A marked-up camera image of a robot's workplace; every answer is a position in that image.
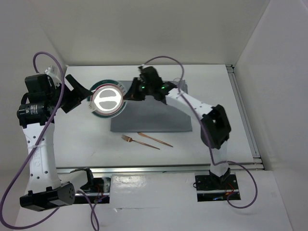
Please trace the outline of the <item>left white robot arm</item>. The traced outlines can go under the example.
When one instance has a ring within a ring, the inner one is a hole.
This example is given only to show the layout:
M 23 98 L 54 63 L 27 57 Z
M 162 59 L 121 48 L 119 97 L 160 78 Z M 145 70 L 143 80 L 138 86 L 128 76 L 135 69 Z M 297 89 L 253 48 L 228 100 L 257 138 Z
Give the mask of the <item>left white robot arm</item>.
M 58 104 L 68 113 L 92 95 L 71 75 L 66 80 L 70 90 L 55 74 L 36 74 L 25 78 L 28 92 L 24 94 L 17 111 L 20 126 L 27 141 L 30 177 L 26 195 L 20 197 L 20 206 L 34 211 L 44 211 L 75 201 L 75 193 L 81 189 L 90 192 L 95 180 L 89 168 L 69 173 L 67 180 L 60 180 L 54 156 L 52 113 Z

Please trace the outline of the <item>clear glass cup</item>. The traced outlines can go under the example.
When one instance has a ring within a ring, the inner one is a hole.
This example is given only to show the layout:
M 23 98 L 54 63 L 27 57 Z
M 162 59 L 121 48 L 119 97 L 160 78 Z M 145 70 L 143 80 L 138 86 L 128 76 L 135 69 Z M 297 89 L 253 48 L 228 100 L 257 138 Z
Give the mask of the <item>clear glass cup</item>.
M 180 77 L 173 79 L 173 83 L 177 86 L 180 87 L 180 89 L 182 91 L 184 91 L 185 93 L 187 93 L 187 84 L 186 84 L 186 80 L 181 79 Z

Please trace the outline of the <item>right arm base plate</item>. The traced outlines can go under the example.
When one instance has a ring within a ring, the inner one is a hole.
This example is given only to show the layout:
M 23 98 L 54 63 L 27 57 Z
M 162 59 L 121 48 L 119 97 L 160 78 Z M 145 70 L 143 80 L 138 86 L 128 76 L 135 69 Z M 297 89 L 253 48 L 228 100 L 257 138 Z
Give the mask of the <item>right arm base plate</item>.
M 197 192 L 198 202 L 240 200 L 239 186 L 235 174 L 227 177 L 222 185 L 216 185 L 209 175 L 196 175 L 192 185 Z

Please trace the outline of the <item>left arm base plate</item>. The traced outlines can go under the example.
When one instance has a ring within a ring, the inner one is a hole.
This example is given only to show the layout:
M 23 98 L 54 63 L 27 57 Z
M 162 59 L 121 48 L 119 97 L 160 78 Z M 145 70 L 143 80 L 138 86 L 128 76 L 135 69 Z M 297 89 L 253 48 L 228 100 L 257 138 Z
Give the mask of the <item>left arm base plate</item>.
M 92 204 L 110 203 L 111 177 L 95 177 L 93 184 L 83 186 L 80 191 L 84 192 Z

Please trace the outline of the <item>white plate green red rim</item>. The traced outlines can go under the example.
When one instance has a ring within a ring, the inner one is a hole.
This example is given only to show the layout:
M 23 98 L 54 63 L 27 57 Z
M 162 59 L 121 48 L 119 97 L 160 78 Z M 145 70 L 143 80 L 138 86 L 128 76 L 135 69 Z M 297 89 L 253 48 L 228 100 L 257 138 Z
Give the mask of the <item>white plate green red rim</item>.
M 95 83 L 88 97 L 91 113 L 100 118 L 113 118 L 122 113 L 127 105 L 123 99 L 126 87 L 119 81 L 105 79 Z

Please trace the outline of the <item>copper fork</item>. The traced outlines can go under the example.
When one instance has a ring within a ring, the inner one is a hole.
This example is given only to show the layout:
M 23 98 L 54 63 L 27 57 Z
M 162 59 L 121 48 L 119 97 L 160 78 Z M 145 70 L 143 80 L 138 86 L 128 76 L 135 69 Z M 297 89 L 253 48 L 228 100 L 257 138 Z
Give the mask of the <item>copper fork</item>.
M 143 146 L 147 146 L 147 147 L 150 147 L 150 148 L 153 148 L 153 149 L 157 149 L 157 150 L 160 150 L 160 148 L 157 148 L 155 146 L 152 146 L 150 144 L 147 144 L 147 143 L 144 143 L 144 142 L 141 142 L 141 141 L 137 141 L 137 140 L 134 140 L 132 139 L 131 137 L 127 136 L 127 135 L 121 135 L 121 138 L 127 142 L 135 142 L 135 143 L 138 143 L 140 145 L 143 145 Z

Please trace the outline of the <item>copper knife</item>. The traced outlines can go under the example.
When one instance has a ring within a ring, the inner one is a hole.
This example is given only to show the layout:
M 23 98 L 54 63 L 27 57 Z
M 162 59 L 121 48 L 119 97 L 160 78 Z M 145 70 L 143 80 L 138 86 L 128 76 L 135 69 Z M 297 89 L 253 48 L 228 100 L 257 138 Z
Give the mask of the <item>copper knife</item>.
M 148 135 L 146 135 L 146 134 L 144 134 L 144 133 L 142 133 L 142 132 L 138 132 L 137 134 L 140 135 L 140 136 L 142 136 L 142 137 L 151 139 L 151 140 L 153 140 L 153 141 L 155 141 L 155 142 L 158 142 L 158 143 L 160 143 L 160 144 L 166 145 L 166 146 L 168 146 L 168 147 L 173 147 L 171 144 L 168 144 L 168 143 L 166 143 L 166 142 L 164 142 L 164 141 L 161 141 L 161 140 L 159 140 L 159 139 L 156 139 L 156 138 L 153 138 L 153 137 L 151 137 L 151 136 L 148 136 Z

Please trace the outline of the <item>grey cloth placemat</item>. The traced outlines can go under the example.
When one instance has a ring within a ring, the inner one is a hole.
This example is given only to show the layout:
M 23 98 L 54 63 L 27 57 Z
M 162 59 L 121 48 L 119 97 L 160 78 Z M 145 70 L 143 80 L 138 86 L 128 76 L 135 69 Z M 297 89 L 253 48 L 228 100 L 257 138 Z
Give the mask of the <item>grey cloth placemat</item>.
M 127 101 L 125 109 L 111 119 L 111 132 L 191 132 L 189 115 L 147 96 L 144 101 Z

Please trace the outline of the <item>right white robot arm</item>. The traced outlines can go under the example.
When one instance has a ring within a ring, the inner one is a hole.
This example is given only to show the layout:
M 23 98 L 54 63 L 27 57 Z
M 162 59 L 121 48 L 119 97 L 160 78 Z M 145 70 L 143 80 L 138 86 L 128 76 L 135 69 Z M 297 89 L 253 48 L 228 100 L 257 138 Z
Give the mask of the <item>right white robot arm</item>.
M 174 83 L 164 82 L 152 66 L 139 66 L 138 69 L 140 75 L 133 78 L 123 99 L 144 101 L 146 96 L 152 96 L 195 118 L 201 128 L 201 140 L 210 152 L 210 183 L 216 189 L 222 188 L 231 172 L 226 157 L 231 126 L 224 107 L 206 104 L 182 91 Z

